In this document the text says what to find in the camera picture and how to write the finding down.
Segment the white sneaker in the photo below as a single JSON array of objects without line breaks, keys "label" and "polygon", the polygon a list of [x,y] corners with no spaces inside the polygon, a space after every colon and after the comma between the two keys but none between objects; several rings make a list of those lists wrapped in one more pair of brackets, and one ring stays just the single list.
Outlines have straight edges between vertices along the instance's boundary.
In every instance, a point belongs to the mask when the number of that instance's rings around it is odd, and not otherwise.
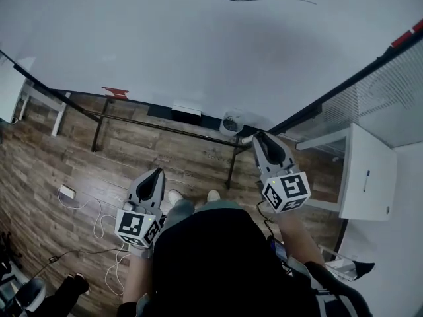
[{"label": "white sneaker", "polygon": [[217,190],[210,190],[207,195],[207,202],[217,201],[220,199],[220,194]]},{"label": "white sneaker", "polygon": [[172,189],[169,190],[169,193],[167,195],[169,197],[169,202],[174,207],[180,199],[184,199],[183,196],[178,192],[178,190]]}]

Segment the white desk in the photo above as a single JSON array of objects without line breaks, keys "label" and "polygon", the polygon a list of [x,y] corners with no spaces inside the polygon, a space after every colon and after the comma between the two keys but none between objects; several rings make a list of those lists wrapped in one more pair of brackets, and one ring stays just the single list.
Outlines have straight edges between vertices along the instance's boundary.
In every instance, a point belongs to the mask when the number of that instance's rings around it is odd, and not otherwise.
[{"label": "white desk", "polygon": [[13,63],[6,57],[0,58],[0,119],[7,123],[13,123],[13,116],[15,114],[16,106],[21,98],[21,95],[25,94],[24,104],[20,111],[19,120],[23,119],[26,105],[30,97],[41,101],[47,106],[58,111],[58,116],[54,124],[52,135],[58,134],[61,118],[66,109],[66,104],[57,103],[56,101],[48,98],[46,95],[38,92],[32,88],[31,84],[28,84],[26,78],[13,68]]},{"label": "white desk", "polygon": [[297,150],[346,140],[338,203],[310,199],[307,205],[339,211],[344,219],[386,221],[393,208],[397,154],[356,124],[297,144]]}]

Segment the white cable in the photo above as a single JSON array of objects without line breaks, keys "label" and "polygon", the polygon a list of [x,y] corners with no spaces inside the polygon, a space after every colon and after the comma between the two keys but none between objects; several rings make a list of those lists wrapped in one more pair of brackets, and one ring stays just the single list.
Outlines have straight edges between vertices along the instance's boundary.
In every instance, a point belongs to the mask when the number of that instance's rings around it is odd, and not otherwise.
[{"label": "white cable", "polygon": [[[64,203],[61,201],[61,199],[60,199],[60,189],[58,189],[58,199],[59,199],[60,204],[62,204],[65,208],[67,208],[67,209],[72,209],[72,210],[80,210],[80,209],[84,208],[84,207],[85,207],[88,203],[90,203],[93,199],[95,199],[95,200],[97,201],[97,203],[98,203],[98,206],[100,207],[100,211],[98,212],[98,216],[97,216],[97,218],[96,218],[96,220],[95,220],[95,223],[94,223],[94,226],[93,226],[93,235],[94,235],[94,237],[95,237],[95,238],[97,238],[97,239],[99,239],[99,240],[101,240],[101,239],[104,237],[104,227],[103,227],[102,220],[103,220],[105,217],[112,217],[112,218],[116,219],[116,217],[115,217],[115,216],[113,216],[113,215],[103,215],[103,216],[101,216],[101,213],[102,213],[102,206],[101,206],[101,202],[100,202],[100,200],[99,200],[99,199],[97,199],[97,198],[95,198],[95,197],[94,197],[94,198],[91,198],[91,199],[89,199],[87,202],[85,202],[85,204],[84,204],[82,207],[70,207],[70,206],[68,206],[68,205],[64,204]],[[101,236],[97,236],[97,235],[95,234],[95,228],[96,228],[96,226],[97,226],[97,222],[98,222],[98,220],[99,220],[99,219],[100,219]],[[119,269],[119,264],[120,264],[120,262],[121,262],[121,261],[122,261],[125,257],[128,257],[130,254],[123,256],[123,257],[122,257],[119,261],[118,261],[118,255],[119,255],[119,253],[120,253],[120,252],[122,252],[122,251],[123,251],[123,252],[129,252],[129,250],[123,250],[123,249],[124,249],[125,244],[126,244],[126,243],[123,243],[123,245],[122,245],[122,247],[120,248],[120,250],[116,253],[116,263],[107,269],[106,275],[104,276],[104,282],[106,283],[107,287],[110,289],[110,291],[112,291],[112,292],[113,292],[115,295],[117,295],[117,296],[122,296],[122,295],[124,294],[124,292],[123,292],[123,290],[124,290],[124,285],[123,285],[123,284],[122,284],[122,282],[119,280],[118,269]],[[120,294],[116,293],[116,292],[115,292],[115,291],[114,291],[114,290],[110,287],[110,285],[107,283],[107,275],[108,275],[109,271],[110,271],[111,269],[113,269],[114,267],[116,267],[116,278],[117,278],[117,280],[118,280],[118,282],[119,282],[120,286],[122,287],[122,293],[120,293]]]}]

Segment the power strip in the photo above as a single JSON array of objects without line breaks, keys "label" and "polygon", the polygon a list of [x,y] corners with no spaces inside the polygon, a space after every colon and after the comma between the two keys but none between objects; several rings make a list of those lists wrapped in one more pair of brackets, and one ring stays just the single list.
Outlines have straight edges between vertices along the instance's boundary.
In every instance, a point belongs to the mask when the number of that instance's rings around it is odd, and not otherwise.
[{"label": "power strip", "polygon": [[65,186],[64,184],[62,184],[60,186],[60,192],[63,195],[66,195],[67,197],[70,197],[71,199],[75,199],[75,196],[77,195],[77,192],[71,188],[69,188],[68,186]]}]

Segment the wooden floor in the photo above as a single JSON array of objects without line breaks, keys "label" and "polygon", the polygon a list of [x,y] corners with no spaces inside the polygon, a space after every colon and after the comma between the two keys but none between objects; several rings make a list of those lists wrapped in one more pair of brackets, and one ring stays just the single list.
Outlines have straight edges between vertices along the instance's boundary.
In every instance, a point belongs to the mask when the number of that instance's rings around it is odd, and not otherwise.
[{"label": "wooden floor", "polygon": [[[103,98],[83,95],[73,95],[72,99],[96,111],[101,111],[104,102]],[[221,138],[216,131],[148,117],[147,107],[139,104],[116,101],[110,105],[109,112]],[[226,190],[223,183],[231,161],[230,147],[105,120],[98,140],[100,150],[92,153],[94,121],[68,108],[59,136],[51,137],[55,118],[54,111],[30,102],[26,118],[3,129],[0,145],[0,229],[12,232],[15,248],[24,255],[22,264],[27,276],[32,277],[52,255],[122,245],[113,234],[114,219],[110,217],[103,220],[104,238],[98,240],[93,236],[98,215],[95,201],[78,211],[62,207],[57,199],[61,184],[77,191],[77,202],[67,201],[67,204],[77,207],[95,197],[102,203],[103,214],[115,215],[132,180],[158,166],[166,174],[166,192],[178,189],[201,205],[207,192],[217,189],[222,198],[242,205],[264,234],[269,235],[256,211],[260,201],[255,186],[258,170],[250,151],[238,156],[232,188]],[[342,164],[317,151],[294,151],[294,154],[300,169],[307,172],[313,198],[336,201]],[[169,204],[162,204],[162,208],[169,210]],[[337,215],[309,207],[300,211],[313,238],[334,248],[341,226]],[[272,228],[278,234],[276,225]],[[41,278],[48,282],[48,290],[52,292],[68,273],[82,273],[90,283],[91,295],[79,299],[74,315],[115,316],[121,297],[111,293],[104,284],[104,275],[114,264],[115,255],[116,252],[68,254],[48,267]],[[127,266],[124,260],[120,267],[123,283]],[[121,291],[116,276],[109,275],[108,282],[115,291]]]}]

